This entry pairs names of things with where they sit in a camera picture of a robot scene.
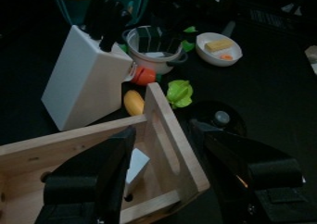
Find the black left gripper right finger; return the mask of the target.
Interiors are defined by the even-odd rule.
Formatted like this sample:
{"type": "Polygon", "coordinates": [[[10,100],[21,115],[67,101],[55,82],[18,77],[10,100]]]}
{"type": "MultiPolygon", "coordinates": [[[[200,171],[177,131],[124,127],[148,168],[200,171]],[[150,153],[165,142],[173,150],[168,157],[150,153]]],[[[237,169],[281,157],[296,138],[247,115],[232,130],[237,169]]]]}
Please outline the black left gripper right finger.
{"type": "Polygon", "coordinates": [[[317,224],[297,160],[196,119],[190,128],[209,164],[224,224],[317,224]]]}

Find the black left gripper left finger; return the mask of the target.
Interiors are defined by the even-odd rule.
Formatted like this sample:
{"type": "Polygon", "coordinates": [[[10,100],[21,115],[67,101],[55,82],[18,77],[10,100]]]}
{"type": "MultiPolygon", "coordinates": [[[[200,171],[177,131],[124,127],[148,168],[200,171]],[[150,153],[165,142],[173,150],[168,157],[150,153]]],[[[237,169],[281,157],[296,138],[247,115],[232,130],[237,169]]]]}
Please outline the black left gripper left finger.
{"type": "Polygon", "coordinates": [[[47,175],[35,224],[121,223],[136,138],[137,130],[129,126],[47,175]]]}

